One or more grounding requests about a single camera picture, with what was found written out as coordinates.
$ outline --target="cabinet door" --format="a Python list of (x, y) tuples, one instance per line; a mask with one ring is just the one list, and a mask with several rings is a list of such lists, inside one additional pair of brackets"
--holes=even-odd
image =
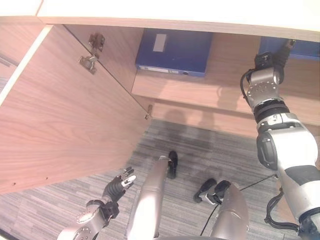
[(100, 64), (78, 63), (89, 53), (62, 25), (40, 35), (1, 93), (0, 193), (121, 168), (150, 122)]
[[(89, 44), (91, 34), (99, 33), (105, 37), (103, 51), (99, 52), (99, 62), (131, 94), (137, 73), (136, 57), (144, 29), (95, 25), (66, 25), (66, 28), (88, 50), (92, 48)], [(153, 104), (151, 98), (133, 97), (145, 110)]]

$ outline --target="wooden shelf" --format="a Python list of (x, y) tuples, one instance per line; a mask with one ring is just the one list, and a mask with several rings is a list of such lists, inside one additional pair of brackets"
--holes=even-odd
[[(240, 77), (254, 66), (260, 37), (215, 33), (206, 76), (192, 77), (139, 70), (132, 93), (159, 100), (251, 114)], [(289, 59), (280, 95), (307, 124), (320, 125), (320, 67), (313, 60)]]
[[(148, 0), (92, 0), (90, 4), (79, 0), (43, 0), (37, 17), (48, 24), (180, 29), (319, 42), (319, 9), (316, 0), (295, 0), (290, 5), (287, 1), (269, 0), (263, 9), (252, 0), (196, 4), (184, 1), (183, 5), (180, 1), (165, 0), (156, 7)], [(265, 13), (277, 17), (262, 17)]]

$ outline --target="robotic hand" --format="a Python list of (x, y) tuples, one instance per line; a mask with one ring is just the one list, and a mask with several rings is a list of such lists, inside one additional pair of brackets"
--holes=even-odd
[(131, 175), (133, 172), (134, 169), (128, 167), (109, 182), (102, 198), (90, 200), (84, 212), (77, 216), (76, 223), (62, 230), (57, 240), (95, 240), (110, 219), (115, 219), (119, 214), (117, 202), (134, 184), (136, 176)]
[[(317, 144), (278, 93), (294, 44), (295, 40), (288, 40), (276, 54), (267, 52), (257, 55), (255, 68), (242, 76), (240, 87), (257, 123), (258, 159), (266, 168), (276, 171), (283, 189), (278, 198), (269, 202), (265, 222), (274, 228), (295, 230), (303, 239), (319, 240), (320, 172), (315, 166)], [(247, 93), (243, 87), (244, 79), (249, 83)], [(268, 209), (277, 204), (283, 193), (299, 225), (275, 222), (270, 212), (268, 214)]]

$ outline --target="floor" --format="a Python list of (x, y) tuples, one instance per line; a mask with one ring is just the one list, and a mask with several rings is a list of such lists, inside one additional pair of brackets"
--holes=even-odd
[[(153, 120), (128, 166), (137, 180), (118, 202), (120, 214), (103, 229), (97, 240), (126, 239), (132, 204), (160, 155), (176, 150), (179, 156), (177, 178), (165, 186), (161, 236), (198, 236), (212, 211), (207, 203), (193, 202), (193, 195), (208, 178), (229, 180), (240, 188), (273, 172), (259, 164), (256, 141), (250, 138)], [(71, 224), (87, 201), (100, 197), (106, 183), (119, 171), (97, 174), (45, 187), (0, 196), (0, 229), (19, 240), (55, 240)], [(279, 230), (264, 223), (266, 205), (278, 194), (276, 179), (269, 178), (243, 191), (249, 208), (248, 240), (298, 240), (295, 232)], [(273, 216), (281, 220), (277, 209)], [(204, 236), (215, 220), (212, 216)]]

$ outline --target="metal hinge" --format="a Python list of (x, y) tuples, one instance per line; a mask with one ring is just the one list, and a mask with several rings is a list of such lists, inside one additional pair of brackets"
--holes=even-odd
[(150, 104), (148, 106), (147, 114), (144, 116), (144, 119), (148, 120), (149, 116), (151, 116), (153, 106)]
[(89, 38), (89, 44), (92, 47), (91, 56), (82, 56), (79, 60), (79, 63), (92, 74), (95, 74), (97, 71), (95, 65), (99, 59), (98, 51), (102, 52), (105, 40), (105, 37), (100, 33), (91, 34)]

